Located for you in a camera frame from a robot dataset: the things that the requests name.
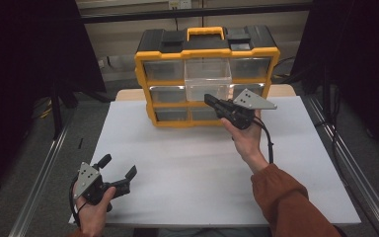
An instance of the carrying handle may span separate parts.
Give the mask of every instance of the carrying handle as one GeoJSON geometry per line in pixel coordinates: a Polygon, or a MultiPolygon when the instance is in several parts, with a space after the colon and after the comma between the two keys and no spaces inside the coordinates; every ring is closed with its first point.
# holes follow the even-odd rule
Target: carrying handle
{"type": "Polygon", "coordinates": [[[187,41],[190,41],[190,36],[199,35],[220,35],[221,39],[224,40],[224,33],[222,27],[209,27],[209,28],[188,28],[187,30],[187,41]]]}

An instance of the triangular metal plate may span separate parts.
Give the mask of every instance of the triangular metal plate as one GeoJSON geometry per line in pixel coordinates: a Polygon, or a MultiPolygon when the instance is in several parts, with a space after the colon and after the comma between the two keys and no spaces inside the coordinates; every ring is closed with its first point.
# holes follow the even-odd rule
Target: triangular metal plate
{"type": "Polygon", "coordinates": [[[275,110],[276,104],[267,101],[261,96],[245,89],[233,100],[233,104],[250,110],[275,110]]]}
{"type": "Polygon", "coordinates": [[[85,162],[82,162],[81,169],[79,170],[78,182],[73,197],[76,199],[80,197],[94,182],[100,177],[101,174],[98,170],[85,162]]]}

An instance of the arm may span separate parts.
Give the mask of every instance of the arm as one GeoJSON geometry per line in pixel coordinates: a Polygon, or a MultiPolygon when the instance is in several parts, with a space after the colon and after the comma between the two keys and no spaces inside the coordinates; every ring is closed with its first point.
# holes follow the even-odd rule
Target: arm
{"type": "Polygon", "coordinates": [[[76,229],[68,237],[100,237],[103,236],[106,225],[107,207],[115,195],[115,187],[111,187],[104,193],[103,199],[97,205],[86,203],[84,197],[76,200],[77,208],[83,206],[79,211],[81,228],[76,229]]]}
{"type": "Polygon", "coordinates": [[[340,236],[335,227],[308,200],[307,190],[275,165],[269,165],[260,150],[261,129],[252,124],[245,130],[222,119],[232,134],[236,150],[254,175],[254,197],[269,222],[273,236],[340,236]]]}

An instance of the yellow and black storage box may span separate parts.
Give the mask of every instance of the yellow and black storage box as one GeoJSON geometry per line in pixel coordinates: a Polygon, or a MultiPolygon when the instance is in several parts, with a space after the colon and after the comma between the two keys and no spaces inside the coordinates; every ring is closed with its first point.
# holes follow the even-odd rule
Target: yellow and black storage box
{"type": "Polygon", "coordinates": [[[266,26],[148,30],[134,58],[153,124],[186,127],[221,124],[204,94],[266,98],[279,50],[266,26]]]}

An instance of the white table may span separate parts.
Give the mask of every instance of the white table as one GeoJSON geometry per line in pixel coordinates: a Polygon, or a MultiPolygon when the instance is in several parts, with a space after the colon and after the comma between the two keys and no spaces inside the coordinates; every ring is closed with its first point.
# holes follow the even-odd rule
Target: white table
{"type": "MultiPolygon", "coordinates": [[[[274,162],[309,191],[311,202],[333,224],[359,217],[299,97],[268,98],[263,111],[274,143],[274,162]]],[[[129,227],[222,227],[267,225],[255,203],[251,171],[221,126],[160,128],[145,101],[112,102],[92,164],[113,160],[105,182],[123,179],[133,166],[131,193],[112,201],[107,224],[129,227]]],[[[263,132],[262,151],[267,157],[263,132]]]]}

